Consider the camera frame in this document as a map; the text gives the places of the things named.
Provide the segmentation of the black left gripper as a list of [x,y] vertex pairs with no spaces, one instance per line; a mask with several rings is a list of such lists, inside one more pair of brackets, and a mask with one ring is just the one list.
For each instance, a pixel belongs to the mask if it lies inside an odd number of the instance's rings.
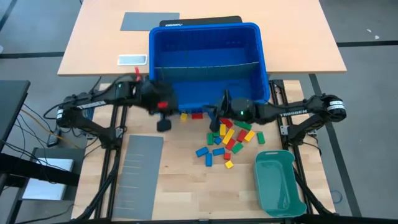
[[169,83],[147,82],[141,88],[141,106],[149,114],[177,112],[177,94]]

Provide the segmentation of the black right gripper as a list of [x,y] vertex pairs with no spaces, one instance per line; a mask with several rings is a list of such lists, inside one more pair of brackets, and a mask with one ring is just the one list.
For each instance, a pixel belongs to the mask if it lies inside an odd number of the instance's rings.
[[248,122],[254,118],[254,102],[246,98],[235,98],[222,102],[221,106],[204,105],[203,109],[210,113],[210,130],[220,130],[220,117]]

